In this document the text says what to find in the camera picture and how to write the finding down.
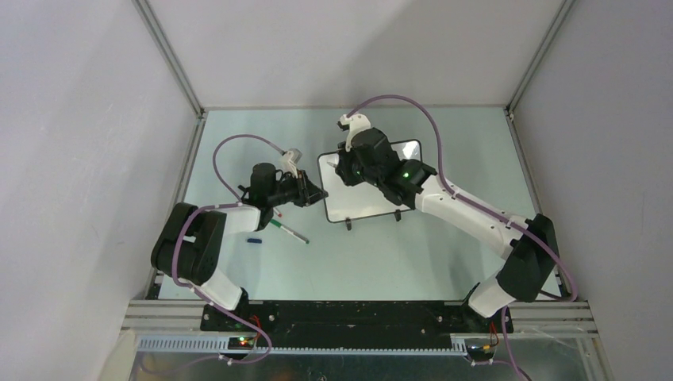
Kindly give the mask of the small black framed whiteboard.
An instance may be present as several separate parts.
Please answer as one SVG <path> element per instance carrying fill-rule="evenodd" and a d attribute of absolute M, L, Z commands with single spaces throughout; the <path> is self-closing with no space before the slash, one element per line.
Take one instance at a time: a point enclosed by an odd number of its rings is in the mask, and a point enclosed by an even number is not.
<path fill-rule="evenodd" d="M 421 143 L 418 140 L 404 140 L 391 144 L 400 160 L 422 159 Z M 397 221 L 400 221 L 401 213 L 409 209 L 408 206 L 397 206 L 390 202 L 382 191 L 370 183 L 360 183 L 354 187 L 344 185 L 336 170 L 328 166 L 327 162 L 338 163 L 337 152 L 326 152 L 317 158 L 322 188 L 329 193 L 324 199 L 327 221 L 344 223 L 346 218 L 354 221 L 386 214 L 392 214 Z"/>

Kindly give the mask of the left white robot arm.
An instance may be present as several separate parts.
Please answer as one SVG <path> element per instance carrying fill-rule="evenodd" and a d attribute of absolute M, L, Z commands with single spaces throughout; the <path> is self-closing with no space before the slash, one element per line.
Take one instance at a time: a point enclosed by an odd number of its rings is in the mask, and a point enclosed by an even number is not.
<path fill-rule="evenodd" d="M 329 195 L 305 171 L 282 171 L 270 163 L 253 167 L 243 192 L 243 198 L 232 204 L 175 204 L 151 254 L 154 269 L 222 307 L 221 321 L 236 331 L 248 326 L 251 310 L 241 303 L 247 296 L 244 288 L 218 267 L 224 237 L 266 228 L 278 206 L 308 207 Z"/>

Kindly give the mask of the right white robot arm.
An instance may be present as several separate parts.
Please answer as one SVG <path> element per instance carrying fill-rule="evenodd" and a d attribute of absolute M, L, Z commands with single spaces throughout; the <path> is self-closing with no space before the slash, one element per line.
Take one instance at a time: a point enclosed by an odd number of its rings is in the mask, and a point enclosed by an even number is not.
<path fill-rule="evenodd" d="M 450 183 L 415 159 L 403 159 L 387 136 L 365 129 L 339 143 L 335 172 L 348 187 L 368 183 L 396 206 L 406 206 L 446 221 L 487 244 L 503 258 L 502 267 L 473 288 L 461 311 L 464 326 L 481 332 L 511 302 L 533 302 L 556 263 L 552 221 L 542 214 L 528 219 L 496 210 Z"/>

